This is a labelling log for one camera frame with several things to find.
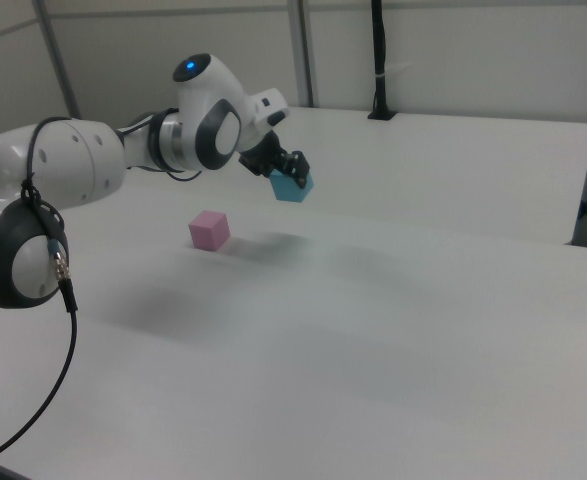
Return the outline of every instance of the white wall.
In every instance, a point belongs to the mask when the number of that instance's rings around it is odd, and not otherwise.
[[[492,3],[509,2],[384,2],[387,70],[403,67],[387,80],[390,106],[407,113],[587,123],[587,6],[434,8]],[[370,110],[370,2],[310,4],[320,106]],[[576,240],[587,244],[587,223],[580,223]]]
[[[68,115],[30,0],[0,0],[0,132]]]
[[[173,70],[202,52],[247,92],[277,87],[299,104],[287,0],[46,4],[83,118],[121,127],[175,106]]]

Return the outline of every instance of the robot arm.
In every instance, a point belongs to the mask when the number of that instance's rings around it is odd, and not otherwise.
[[[42,199],[60,209],[115,192],[127,168],[217,170],[235,152],[256,175],[277,169],[300,189],[307,186],[306,159],[301,152],[288,154],[272,131],[289,113],[280,92],[245,94],[231,71],[208,54],[181,62],[173,80],[179,108],[128,128],[67,119],[45,125],[36,138],[34,126],[0,134],[0,307],[33,307],[57,291],[42,222],[68,252],[55,213],[42,207],[37,219],[20,199],[31,143],[33,181]]]

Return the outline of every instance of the cube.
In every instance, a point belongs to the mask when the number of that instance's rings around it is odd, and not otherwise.
[[[193,246],[200,250],[214,252],[231,236],[229,222],[221,212],[204,210],[191,223],[189,230],[193,238]]]
[[[308,177],[306,177],[306,187],[303,189],[298,187],[297,183],[295,183],[295,180],[293,180],[291,177],[282,175],[282,173],[278,172],[277,170],[273,170],[269,176],[269,180],[271,181],[271,187],[273,187],[275,198],[283,202],[299,203],[304,200],[306,195],[313,188],[313,178],[311,178],[310,173]]]

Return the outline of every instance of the blue cube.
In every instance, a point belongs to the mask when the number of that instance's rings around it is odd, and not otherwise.
[[[313,178],[311,178],[310,173],[308,177],[306,177],[306,187],[303,189],[298,187],[297,183],[295,183],[295,180],[293,180],[291,177],[282,175],[277,170],[273,170],[269,176],[269,180],[271,181],[275,198],[283,202],[299,203],[304,200],[304,197],[306,197],[306,195],[313,188]]]

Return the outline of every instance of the pink cube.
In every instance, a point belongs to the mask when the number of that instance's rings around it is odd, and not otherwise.
[[[201,250],[216,251],[231,236],[226,214],[204,210],[189,223],[193,246]]]

